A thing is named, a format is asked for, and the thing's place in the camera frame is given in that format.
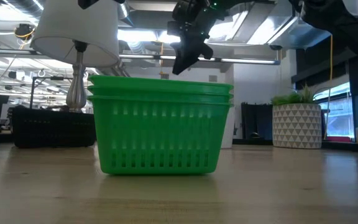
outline geometric planter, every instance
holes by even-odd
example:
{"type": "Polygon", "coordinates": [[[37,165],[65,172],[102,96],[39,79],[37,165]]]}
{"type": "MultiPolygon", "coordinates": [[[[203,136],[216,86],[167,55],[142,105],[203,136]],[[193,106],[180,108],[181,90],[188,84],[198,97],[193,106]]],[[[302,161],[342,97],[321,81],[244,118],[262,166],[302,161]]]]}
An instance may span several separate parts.
{"type": "Polygon", "coordinates": [[[294,103],[273,107],[273,145],[298,149],[321,148],[321,107],[294,103]]]}

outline green plant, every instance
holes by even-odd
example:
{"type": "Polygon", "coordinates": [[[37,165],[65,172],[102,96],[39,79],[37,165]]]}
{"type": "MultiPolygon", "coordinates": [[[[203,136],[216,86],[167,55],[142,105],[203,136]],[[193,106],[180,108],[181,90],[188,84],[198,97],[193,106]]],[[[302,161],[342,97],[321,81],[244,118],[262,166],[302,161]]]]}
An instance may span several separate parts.
{"type": "Polygon", "coordinates": [[[273,106],[279,106],[292,103],[315,103],[313,101],[315,93],[316,92],[312,91],[308,85],[305,85],[301,91],[293,91],[289,95],[273,97],[272,104],[273,106]]]}

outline green basket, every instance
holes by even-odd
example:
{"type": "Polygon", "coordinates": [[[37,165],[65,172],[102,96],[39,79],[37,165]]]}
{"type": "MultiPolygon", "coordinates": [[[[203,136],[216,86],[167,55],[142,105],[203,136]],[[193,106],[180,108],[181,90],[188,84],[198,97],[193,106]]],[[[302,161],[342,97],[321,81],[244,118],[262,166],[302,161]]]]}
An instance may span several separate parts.
{"type": "Polygon", "coordinates": [[[101,170],[107,174],[204,174],[218,162],[229,103],[89,96],[101,170]]]}
{"type": "Polygon", "coordinates": [[[131,90],[143,89],[150,91],[178,91],[194,94],[228,94],[232,85],[220,83],[184,82],[176,80],[156,80],[151,78],[127,78],[104,75],[92,75],[89,80],[95,86],[109,88],[127,88],[131,90]]]}
{"type": "Polygon", "coordinates": [[[88,90],[94,96],[114,96],[123,97],[133,100],[168,100],[168,101],[187,101],[187,102],[205,102],[205,103],[228,103],[233,97],[232,94],[194,94],[182,93],[180,91],[158,91],[135,89],[128,90],[125,88],[109,88],[89,86],[88,90]]]}

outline potted plant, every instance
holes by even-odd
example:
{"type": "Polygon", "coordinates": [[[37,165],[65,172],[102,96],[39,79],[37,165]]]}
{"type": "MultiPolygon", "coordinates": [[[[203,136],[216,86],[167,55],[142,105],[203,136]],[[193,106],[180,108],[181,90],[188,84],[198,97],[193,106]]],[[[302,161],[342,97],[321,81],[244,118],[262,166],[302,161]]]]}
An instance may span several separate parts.
{"type": "Polygon", "coordinates": [[[321,107],[305,86],[300,92],[276,96],[273,104],[273,145],[298,149],[321,147],[321,107]]]}

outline table surface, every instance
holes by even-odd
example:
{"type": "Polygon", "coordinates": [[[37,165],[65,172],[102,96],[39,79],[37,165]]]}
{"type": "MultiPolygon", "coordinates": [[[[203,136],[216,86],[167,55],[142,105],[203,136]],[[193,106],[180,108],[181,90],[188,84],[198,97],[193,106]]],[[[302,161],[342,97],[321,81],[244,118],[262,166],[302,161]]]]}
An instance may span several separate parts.
{"type": "Polygon", "coordinates": [[[0,144],[0,223],[358,223],[358,154],[234,146],[216,172],[110,176],[97,147],[0,144]]]}

